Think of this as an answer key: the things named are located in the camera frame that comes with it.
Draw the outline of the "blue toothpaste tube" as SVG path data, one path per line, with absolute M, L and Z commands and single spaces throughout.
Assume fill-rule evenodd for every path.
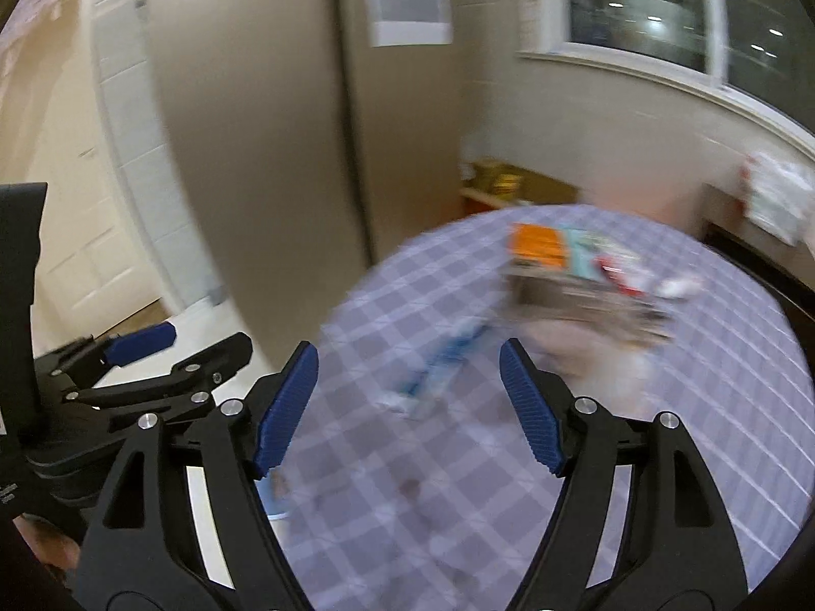
M 441 339 L 423 370 L 415 372 L 395 392 L 385 395 L 381 405 L 414 420 L 422 420 L 431 414 L 444 391 L 467 362 L 472 348 L 489 329 L 491 325 L 485 317 L 468 317 L 459 321 Z

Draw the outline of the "white tissue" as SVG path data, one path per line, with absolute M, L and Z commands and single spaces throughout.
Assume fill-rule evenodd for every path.
M 702 276 L 688 272 L 662 280 L 656 287 L 655 295 L 666 301 L 688 301 L 698 295 L 703 288 Z

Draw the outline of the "red white wrapper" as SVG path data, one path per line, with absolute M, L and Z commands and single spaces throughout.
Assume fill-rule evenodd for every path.
M 654 284 L 655 273 L 640 257 L 625 248 L 606 248 L 595 259 L 602 274 L 623 294 L 645 295 Z

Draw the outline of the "orange snack packet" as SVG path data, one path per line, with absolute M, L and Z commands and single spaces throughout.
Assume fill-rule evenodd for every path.
M 510 236 L 510 254 L 520 262 L 544 268 L 568 269 L 568 241 L 558 229 L 547 226 L 515 224 Z

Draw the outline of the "light teal wrapper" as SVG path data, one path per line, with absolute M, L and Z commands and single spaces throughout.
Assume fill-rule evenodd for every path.
M 608 239 L 594 230 L 563 228 L 559 230 L 568 253 L 568 270 L 572 276 L 590 282 L 603 282 L 598 258 L 605 254 Z

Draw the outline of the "light blue trash bin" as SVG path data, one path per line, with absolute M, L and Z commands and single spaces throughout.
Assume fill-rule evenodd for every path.
M 290 510 L 290 492 L 279 467 L 272 467 L 261 480 L 258 480 L 256 490 L 266 519 L 269 521 L 286 519 Z

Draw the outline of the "white panel door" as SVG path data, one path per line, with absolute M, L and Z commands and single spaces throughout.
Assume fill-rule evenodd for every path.
M 159 299 L 109 188 L 89 115 L 47 109 L 31 177 L 48 183 L 37 290 L 68 334 L 102 334 Z

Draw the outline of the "purple checked tablecloth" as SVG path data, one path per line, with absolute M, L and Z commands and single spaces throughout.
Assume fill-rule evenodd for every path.
M 786 609 L 813 383 L 759 282 L 590 206 L 493 211 L 320 329 L 283 470 L 309 609 Z

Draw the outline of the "gold double-door refrigerator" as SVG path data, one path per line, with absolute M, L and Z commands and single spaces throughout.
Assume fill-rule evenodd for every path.
M 266 360 L 461 214 L 463 70 L 373 47 L 365 0 L 148 0 L 157 99 L 204 244 Z

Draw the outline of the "dark wooden side cabinet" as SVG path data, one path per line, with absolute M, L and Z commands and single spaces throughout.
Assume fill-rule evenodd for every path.
M 789 245 L 754 225 L 736 197 L 704 185 L 699 240 L 751 274 L 782 305 L 793 324 L 813 326 L 813 255 L 807 244 Z

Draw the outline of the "white plastic bag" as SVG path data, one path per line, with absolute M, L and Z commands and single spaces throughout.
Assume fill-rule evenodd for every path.
M 805 165 L 749 155 L 742 165 L 746 218 L 786 245 L 796 245 L 813 213 L 813 172 Z

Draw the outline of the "cardboard boxes by wall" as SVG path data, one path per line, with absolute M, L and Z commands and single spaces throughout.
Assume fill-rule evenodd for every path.
M 464 164 L 460 195 L 465 216 L 530 204 L 580 202 L 580 189 L 572 183 L 491 157 Z

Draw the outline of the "window with white frame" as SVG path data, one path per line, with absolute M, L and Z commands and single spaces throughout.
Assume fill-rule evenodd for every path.
M 671 84 L 813 141 L 813 0 L 520 0 L 522 54 Z

